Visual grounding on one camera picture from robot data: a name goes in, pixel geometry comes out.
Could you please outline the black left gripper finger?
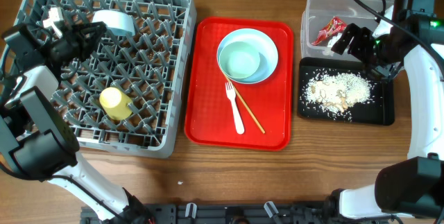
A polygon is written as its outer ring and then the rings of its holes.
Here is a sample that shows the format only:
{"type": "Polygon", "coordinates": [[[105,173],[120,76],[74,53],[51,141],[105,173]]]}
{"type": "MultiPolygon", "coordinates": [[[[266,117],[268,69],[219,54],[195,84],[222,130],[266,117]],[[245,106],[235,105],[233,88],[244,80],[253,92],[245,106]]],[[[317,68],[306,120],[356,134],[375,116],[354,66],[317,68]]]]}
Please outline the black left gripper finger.
{"type": "Polygon", "coordinates": [[[82,37],[87,37],[88,35],[102,36],[107,31],[107,26],[102,21],[87,24],[74,24],[71,27],[73,32],[78,33],[82,37]]]}
{"type": "Polygon", "coordinates": [[[86,34],[81,43],[80,61],[85,61],[91,56],[91,54],[97,49],[102,37],[103,33],[86,34]]]}

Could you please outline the white napkin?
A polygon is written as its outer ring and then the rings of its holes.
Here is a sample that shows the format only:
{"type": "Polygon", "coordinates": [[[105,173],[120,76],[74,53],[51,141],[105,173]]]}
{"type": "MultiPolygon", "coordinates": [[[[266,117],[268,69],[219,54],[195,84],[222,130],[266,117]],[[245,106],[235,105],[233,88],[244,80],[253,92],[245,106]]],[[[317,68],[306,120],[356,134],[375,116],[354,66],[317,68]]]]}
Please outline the white napkin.
{"type": "Polygon", "coordinates": [[[341,38],[341,36],[342,36],[342,34],[338,33],[330,38],[330,40],[327,43],[327,46],[325,47],[325,50],[323,51],[323,55],[333,56],[335,54],[335,52],[332,50],[332,47],[341,38]]]}

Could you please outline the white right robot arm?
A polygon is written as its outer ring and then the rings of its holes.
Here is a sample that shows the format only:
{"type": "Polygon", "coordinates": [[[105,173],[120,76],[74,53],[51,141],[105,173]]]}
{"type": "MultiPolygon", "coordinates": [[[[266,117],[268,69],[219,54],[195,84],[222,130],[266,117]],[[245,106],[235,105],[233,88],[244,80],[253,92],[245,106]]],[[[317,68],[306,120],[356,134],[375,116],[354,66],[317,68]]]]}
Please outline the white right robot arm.
{"type": "Polygon", "coordinates": [[[434,0],[395,0],[391,17],[360,0],[383,30],[380,36],[349,24],[332,47],[363,62],[368,76],[390,81],[404,69],[411,97],[407,160],[382,169],[374,184],[338,190],[326,213],[349,221],[432,218],[443,222],[443,20],[434,0]]]}

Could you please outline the red snack wrapper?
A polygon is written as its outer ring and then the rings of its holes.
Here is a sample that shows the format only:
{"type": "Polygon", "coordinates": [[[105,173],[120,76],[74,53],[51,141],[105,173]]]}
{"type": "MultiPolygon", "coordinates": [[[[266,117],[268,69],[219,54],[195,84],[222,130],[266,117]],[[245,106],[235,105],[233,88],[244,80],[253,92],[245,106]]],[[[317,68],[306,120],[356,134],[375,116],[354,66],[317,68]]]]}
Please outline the red snack wrapper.
{"type": "Polygon", "coordinates": [[[317,38],[311,43],[314,46],[337,34],[342,33],[348,25],[339,17],[333,17],[326,26],[319,30],[317,38]]]}

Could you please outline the green bowl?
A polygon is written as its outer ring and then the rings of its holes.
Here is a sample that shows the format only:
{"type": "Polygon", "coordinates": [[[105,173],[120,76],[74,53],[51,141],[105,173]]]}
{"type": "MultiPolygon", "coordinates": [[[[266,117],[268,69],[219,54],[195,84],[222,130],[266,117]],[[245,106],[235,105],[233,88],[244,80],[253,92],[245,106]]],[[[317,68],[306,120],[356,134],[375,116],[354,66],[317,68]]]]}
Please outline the green bowl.
{"type": "Polygon", "coordinates": [[[225,45],[217,56],[221,71],[229,78],[251,77],[261,62],[259,51],[247,42],[232,42],[225,45]]]}

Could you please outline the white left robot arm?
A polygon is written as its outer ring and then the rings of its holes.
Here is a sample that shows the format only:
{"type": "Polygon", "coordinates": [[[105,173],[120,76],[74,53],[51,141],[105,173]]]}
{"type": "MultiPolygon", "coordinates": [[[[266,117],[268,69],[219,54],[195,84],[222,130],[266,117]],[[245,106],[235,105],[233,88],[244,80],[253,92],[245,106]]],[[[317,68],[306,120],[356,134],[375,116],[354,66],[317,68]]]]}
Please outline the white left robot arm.
{"type": "Polygon", "coordinates": [[[102,223],[155,223],[134,195],[101,175],[82,155],[73,130],[52,106],[62,68],[85,61],[107,28],[103,22],[57,24],[54,32],[20,23],[2,34],[15,54],[10,70],[1,61],[1,170],[27,181],[65,189],[90,207],[102,223]]]}

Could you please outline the light blue small bowl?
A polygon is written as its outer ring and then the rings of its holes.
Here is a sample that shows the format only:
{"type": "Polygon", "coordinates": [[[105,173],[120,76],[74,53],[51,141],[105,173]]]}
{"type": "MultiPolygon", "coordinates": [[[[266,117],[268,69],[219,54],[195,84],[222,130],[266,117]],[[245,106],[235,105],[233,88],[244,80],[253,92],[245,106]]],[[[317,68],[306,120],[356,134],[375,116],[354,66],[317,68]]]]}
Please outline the light blue small bowl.
{"type": "Polygon", "coordinates": [[[135,26],[133,18],[124,13],[114,10],[98,10],[94,13],[92,22],[103,22],[114,35],[116,36],[134,36],[135,26]]]}

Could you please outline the yellow plastic cup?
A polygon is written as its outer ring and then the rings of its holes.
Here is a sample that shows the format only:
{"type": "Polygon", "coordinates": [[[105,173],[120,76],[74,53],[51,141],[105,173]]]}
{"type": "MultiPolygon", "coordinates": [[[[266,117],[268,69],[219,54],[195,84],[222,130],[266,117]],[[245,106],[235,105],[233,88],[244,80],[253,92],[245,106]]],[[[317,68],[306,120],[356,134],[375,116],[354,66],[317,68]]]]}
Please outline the yellow plastic cup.
{"type": "Polygon", "coordinates": [[[113,120],[124,120],[132,114],[128,107],[132,103],[131,98],[116,87],[104,89],[100,93],[99,103],[105,113],[113,120]]]}

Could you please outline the rice and food scraps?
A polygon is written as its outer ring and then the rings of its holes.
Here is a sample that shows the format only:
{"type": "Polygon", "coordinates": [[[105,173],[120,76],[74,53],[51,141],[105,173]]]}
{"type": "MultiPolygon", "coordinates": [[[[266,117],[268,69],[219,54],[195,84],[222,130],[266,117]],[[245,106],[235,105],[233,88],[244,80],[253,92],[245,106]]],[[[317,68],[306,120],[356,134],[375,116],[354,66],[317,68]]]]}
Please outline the rice and food scraps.
{"type": "Polygon", "coordinates": [[[323,113],[332,120],[340,118],[351,121],[352,110],[360,105],[374,102],[374,84],[361,74],[340,72],[329,75],[315,70],[312,77],[302,86],[302,111],[323,113]]]}

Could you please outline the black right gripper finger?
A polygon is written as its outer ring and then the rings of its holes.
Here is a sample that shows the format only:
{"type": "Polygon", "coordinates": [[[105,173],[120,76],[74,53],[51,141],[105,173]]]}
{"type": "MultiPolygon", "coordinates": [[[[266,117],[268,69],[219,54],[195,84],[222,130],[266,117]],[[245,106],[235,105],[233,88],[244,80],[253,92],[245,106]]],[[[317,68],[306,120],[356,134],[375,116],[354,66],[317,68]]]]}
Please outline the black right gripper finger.
{"type": "Polygon", "coordinates": [[[367,62],[372,42],[372,31],[366,27],[353,26],[349,33],[352,35],[352,39],[349,44],[348,54],[362,62],[367,62]]]}
{"type": "Polygon", "coordinates": [[[351,44],[353,39],[361,33],[361,28],[356,24],[348,24],[343,30],[340,38],[334,43],[331,50],[343,55],[345,49],[351,44]]]}

